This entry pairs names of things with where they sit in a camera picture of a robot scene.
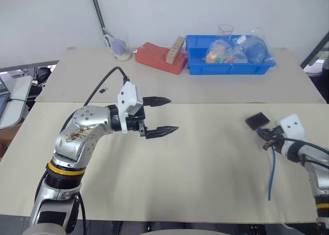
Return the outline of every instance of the table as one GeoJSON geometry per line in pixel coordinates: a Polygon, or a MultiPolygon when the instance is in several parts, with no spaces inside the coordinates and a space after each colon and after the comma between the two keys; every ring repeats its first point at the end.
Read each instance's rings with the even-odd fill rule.
{"type": "MultiPolygon", "coordinates": [[[[43,102],[84,102],[113,67],[120,66],[143,96],[163,96],[174,103],[325,103],[311,80],[285,48],[274,48],[277,66],[264,75],[192,76],[157,70],[135,61],[117,61],[102,47],[70,48],[36,99],[43,102]]],[[[93,102],[117,102],[122,88],[113,73],[93,102]]]]}
{"type": "Polygon", "coordinates": [[[5,85],[10,92],[12,100],[7,103],[4,113],[0,118],[0,129],[5,129],[16,125],[22,118],[25,102],[31,88],[31,76],[20,77],[5,81],[5,85]]]}
{"type": "MultiPolygon", "coordinates": [[[[30,215],[38,181],[67,116],[82,103],[37,102],[0,163],[0,212],[30,215]]],[[[223,223],[314,222],[307,171],[271,152],[244,120],[296,113],[306,138],[329,147],[326,104],[168,104],[146,107],[146,125],[180,128],[163,138],[103,136],[83,177],[87,219],[223,223]]]]}

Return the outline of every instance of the blue plastic crate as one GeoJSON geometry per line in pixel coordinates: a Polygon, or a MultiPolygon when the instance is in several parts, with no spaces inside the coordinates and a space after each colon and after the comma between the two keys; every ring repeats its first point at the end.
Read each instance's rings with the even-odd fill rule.
{"type": "MultiPolygon", "coordinates": [[[[233,46],[233,40],[241,35],[231,35],[229,44],[233,46]]],[[[203,58],[216,35],[187,35],[186,50],[188,56],[188,68],[191,75],[262,75],[275,63],[214,63],[208,64],[203,58]]]]}

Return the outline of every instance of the white wall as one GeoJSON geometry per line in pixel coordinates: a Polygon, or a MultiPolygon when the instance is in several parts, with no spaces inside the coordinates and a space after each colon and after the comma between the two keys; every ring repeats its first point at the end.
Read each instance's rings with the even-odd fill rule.
{"type": "MultiPolygon", "coordinates": [[[[301,63],[329,31],[328,0],[99,0],[107,28],[130,45],[171,46],[178,35],[262,27],[301,63]]],[[[59,59],[70,46],[102,46],[90,0],[0,0],[0,68],[59,59]]]]}

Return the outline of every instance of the desk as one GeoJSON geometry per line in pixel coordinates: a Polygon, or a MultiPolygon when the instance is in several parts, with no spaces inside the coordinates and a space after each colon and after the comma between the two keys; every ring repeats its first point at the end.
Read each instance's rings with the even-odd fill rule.
{"type": "Polygon", "coordinates": [[[32,78],[30,76],[20,77],[5,81],[5,85],[10,92],[12,100],[7,103],[4,113],[0,118],[0,129],[5,129],[16,125],[22,118],[25,102],[31,88],[32,78]]]}
{"type": "MultiPolygon", "coordinates": [[[[0,163],[0,212],[30,215],[38,181],[67,116],[82,103],[37,102],[0,163]]],[[[96,104],[106,106],[108,103],[96,104]]],[[[166,137],[103,136],[83,177],[87,219],[223,223],[314,222],[307,171],[271,152],[244,120],[298,114],[309,141],[329,147],[326,104],[168,104],[146,107],[146,125],[177,125],[166,137]]]]}
{"type": "MultiPolygon", "coordinates": [[[[113,67],[120,66],[143,96],[163,96],[174,103],[325,103],[311,80],[285,48],[274,48],[278,63],[264,75],[192,76],[167,73],[135,61],[117,61],[106,48],[70,48],[36,99],[84,102],[113,67]]],[[[93,102],[117,102],[122,88],[119,72],[101,86],[93,102]]]]}

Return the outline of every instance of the blue cable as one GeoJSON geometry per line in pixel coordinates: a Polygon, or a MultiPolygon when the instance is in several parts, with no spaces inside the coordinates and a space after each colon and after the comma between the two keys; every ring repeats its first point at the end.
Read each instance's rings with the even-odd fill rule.
{"type": "Polygon", "coordinates": [[[272,166],[272,172],[271,172],[271,178],[269,180],[269,188],[268,188],[268,200],[271,200],[271,192],[272,192],[272,185],[273,185],[273,178],[274,178],[274,170],[276,169],[276,152],[274,150],[274,147],[272,146],[272,153],[273,153],[273,166],[272,166]]]}

